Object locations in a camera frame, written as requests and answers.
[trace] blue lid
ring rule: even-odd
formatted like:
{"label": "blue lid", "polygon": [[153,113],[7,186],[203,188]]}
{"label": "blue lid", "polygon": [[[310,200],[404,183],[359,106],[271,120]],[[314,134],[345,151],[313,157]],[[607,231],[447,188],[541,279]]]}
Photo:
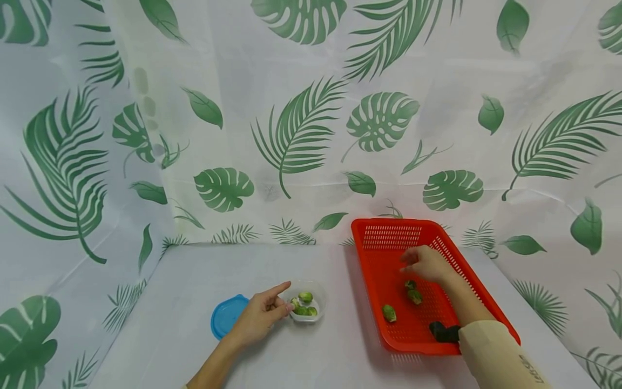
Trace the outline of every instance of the blue lid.
{"label": "blue lid", "polygon": [[248,299],[239,294],[221,302],[214,308],[214,312],[211,314],[211,333],[216,339],[222,340],[231,331],[233,324],[238,320],[247,304]]}

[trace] red plastic basket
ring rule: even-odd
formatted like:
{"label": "red plastic basket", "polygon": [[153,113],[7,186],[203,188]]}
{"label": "red plastic basket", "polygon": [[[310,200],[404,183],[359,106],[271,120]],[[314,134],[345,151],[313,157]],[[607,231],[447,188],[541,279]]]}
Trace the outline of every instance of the red plastic basket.
{"label": "red plastic basket", "polygon": [[[469,283],[480,301],[497,320],[508,327],[518,344],[521,343],[514,327],[439,224],[430,220],[356,219],[352,222],[352,232],[380,339],[389,351],[427,355],[460,354],[457,344],[438,343],[428,327],[434,321],[440,321],[446,327],[459,324],[443,289],[438,284],[399,272],[404,267],[399,262],[404,250],[420,245],[428,245],[443,254],[447,262]],[[407,279],[414,279],[417,283],[417,289],[423,295],[422,304],[415,305],[408,300],[404,288]],[[395,309],[396,322],[388,323],[384,320],[382,306],[385,304]]]}

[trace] white tabletop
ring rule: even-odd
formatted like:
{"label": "white tabletop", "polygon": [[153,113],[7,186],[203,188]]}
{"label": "white tabletop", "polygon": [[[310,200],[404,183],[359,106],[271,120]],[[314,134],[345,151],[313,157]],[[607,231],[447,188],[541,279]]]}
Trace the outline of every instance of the white tabletop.
{"label": "white tabletop", "polygon": [[[461,251],[553,387],[596,388],[490,259]],[[478,388],[459,356],[394,355],[381,347],[354,248],[282,245],[171,249],[90,388],[180,387],[216,347],[216,305],[288,279],[324,285],[325,317],[312,326],[289,318],[275,326],[234,367],[227,388]]]}

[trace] sleeve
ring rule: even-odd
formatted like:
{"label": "sleeve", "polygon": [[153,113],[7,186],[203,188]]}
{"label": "sleeve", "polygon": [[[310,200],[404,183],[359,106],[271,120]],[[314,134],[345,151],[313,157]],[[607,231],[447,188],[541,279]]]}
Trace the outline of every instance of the sleeve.
{"label": "sleeve", "polygon": [[460,329],[460,351],[481,389],[551,389],[508,328],[476,321]]}

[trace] hand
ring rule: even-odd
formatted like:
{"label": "hand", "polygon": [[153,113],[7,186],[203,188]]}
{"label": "hand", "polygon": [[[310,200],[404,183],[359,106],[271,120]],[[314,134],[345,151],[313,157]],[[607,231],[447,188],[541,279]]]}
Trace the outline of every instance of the hand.
{"label": "hand", "polygon": [[427,281],[442,284],[456,275],[456,271],[445,258],[430,246],[411,247],[402,254],[401,262],[408,266],[403,273],[415,273]]}
{"label": "hand", "polygon": [[292,304],[286,303],[278,296],[291,284],[290,281],[287,281],[265,292],[255,294],[226,338],[233,340],[241,347],[265,338],[274,323],[294,310]]}

